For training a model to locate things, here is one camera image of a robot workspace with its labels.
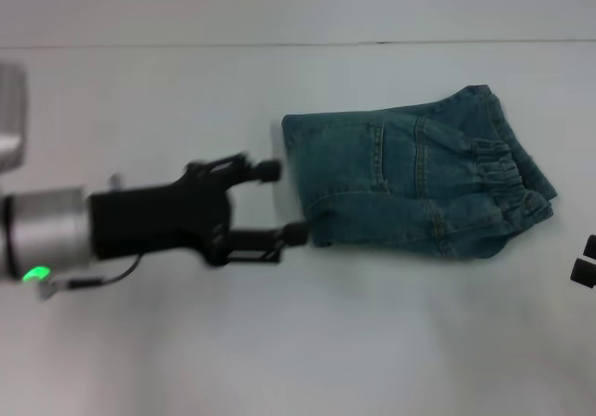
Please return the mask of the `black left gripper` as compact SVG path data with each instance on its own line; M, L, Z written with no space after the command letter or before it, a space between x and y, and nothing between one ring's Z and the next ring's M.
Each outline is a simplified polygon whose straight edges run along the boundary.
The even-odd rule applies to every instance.
M178 248L209 252L209 265L279 263L286 248L305 246L308 223L277 229L230 230L231 205L224 186L277 182L277 159L253 164L245 154L193 161L177 181L161 186L93 194L88 198L91 241L99 260Z

